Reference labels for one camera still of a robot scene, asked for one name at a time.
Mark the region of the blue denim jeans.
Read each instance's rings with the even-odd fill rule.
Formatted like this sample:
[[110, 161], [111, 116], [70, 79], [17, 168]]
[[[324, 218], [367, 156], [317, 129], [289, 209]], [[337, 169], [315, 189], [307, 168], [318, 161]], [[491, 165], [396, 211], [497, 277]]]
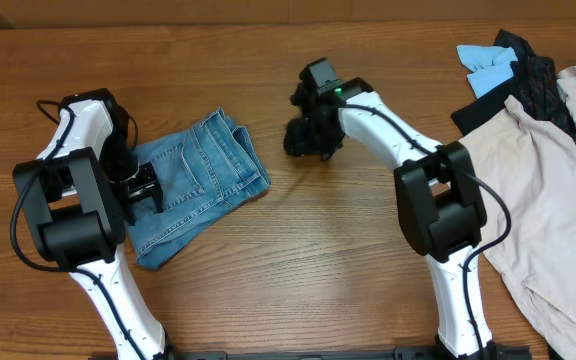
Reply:
[[246, 127], [219, 108], [190, 128], [139, 145], [163, 190], [162, 212], [152, 199], [131, 206], [128, 227], [136, 263], [158, 270], [191, 240], [249, 199], [271, 180]]

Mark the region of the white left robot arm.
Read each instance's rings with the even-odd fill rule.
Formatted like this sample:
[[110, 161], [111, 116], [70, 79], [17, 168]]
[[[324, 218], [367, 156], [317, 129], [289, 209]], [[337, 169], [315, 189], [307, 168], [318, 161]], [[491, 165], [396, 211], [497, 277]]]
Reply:
[[151, 163], [127, 142], [135, 120], [106, 88], [57, 102], [58, 125], [36, 159], [15, 166], [18, 193], [10, 239], [27, 266], [67, 273], [87, 293], [120, 359], [173, 359], [174, 346], [152, 315], [125, 256], [131, 207], [163, 190]]

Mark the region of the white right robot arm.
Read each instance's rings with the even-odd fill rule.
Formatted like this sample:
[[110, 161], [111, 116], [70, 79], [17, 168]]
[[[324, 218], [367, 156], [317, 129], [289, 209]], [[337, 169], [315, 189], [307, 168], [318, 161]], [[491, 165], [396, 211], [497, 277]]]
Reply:
[[477, 265], [486, 212], [465, 147], [416, 131], [360, 78], [303, 79], [290, 102], [301, 114], [287, 126], [287, 153], [328, 160], [350, 137], [390, 168], [399, 226], [431, 272], [440, 346], [449, 359], [489, 358]]

